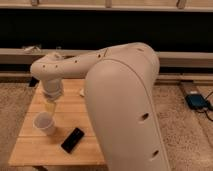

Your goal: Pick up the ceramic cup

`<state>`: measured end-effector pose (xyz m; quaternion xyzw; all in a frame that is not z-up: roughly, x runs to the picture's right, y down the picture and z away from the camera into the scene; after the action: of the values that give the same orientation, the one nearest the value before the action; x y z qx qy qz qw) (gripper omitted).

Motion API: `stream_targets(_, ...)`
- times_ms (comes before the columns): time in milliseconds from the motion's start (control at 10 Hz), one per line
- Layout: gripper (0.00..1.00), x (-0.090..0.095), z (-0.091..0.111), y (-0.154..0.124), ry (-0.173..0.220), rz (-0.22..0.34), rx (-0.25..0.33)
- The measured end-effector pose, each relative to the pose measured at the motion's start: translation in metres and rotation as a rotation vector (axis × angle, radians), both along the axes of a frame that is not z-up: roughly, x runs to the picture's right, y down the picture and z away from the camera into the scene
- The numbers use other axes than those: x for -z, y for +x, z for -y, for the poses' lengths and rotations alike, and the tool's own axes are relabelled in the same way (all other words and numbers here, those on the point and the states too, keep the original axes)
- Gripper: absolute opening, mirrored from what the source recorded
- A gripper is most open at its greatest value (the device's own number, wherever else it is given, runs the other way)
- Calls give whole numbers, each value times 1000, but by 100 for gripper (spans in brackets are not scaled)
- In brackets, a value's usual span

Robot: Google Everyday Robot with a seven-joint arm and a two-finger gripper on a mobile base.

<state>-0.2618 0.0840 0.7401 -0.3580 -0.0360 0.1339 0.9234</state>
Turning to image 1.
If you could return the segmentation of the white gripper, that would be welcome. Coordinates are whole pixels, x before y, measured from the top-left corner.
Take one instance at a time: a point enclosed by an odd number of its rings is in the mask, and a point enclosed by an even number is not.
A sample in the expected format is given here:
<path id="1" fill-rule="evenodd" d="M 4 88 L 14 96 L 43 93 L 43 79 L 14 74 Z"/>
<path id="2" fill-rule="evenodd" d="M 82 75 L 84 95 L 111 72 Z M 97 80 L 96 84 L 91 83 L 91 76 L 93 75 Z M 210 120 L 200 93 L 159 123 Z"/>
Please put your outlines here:
<path id="1" fill-rule="evenodd" d="M 63 94 L 63 83 L 61 79 L 42 81 L 43 94 L 48 100 L 45 102 L 45 110 L 51 114 L 55 114 L 56 103 L 52 102 L 59 99 Z"/>

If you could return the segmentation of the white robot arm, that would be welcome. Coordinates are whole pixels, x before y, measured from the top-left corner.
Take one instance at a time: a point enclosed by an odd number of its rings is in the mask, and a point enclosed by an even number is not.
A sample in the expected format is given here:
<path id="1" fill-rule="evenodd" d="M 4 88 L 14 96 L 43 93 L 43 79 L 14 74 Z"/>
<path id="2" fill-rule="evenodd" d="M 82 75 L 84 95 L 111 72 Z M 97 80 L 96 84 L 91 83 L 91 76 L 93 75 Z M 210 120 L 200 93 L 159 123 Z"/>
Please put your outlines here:
<path id="1" fill-rule="evenodd" d="M 171 171 L 152 96 L 159 68 L 156 52 L 135 42 L 72 58 L 49 53 L 30 72 L 50 101 L 62 95 L 64 78 L 84 80 L 87 113 L 109 171 Z"/>

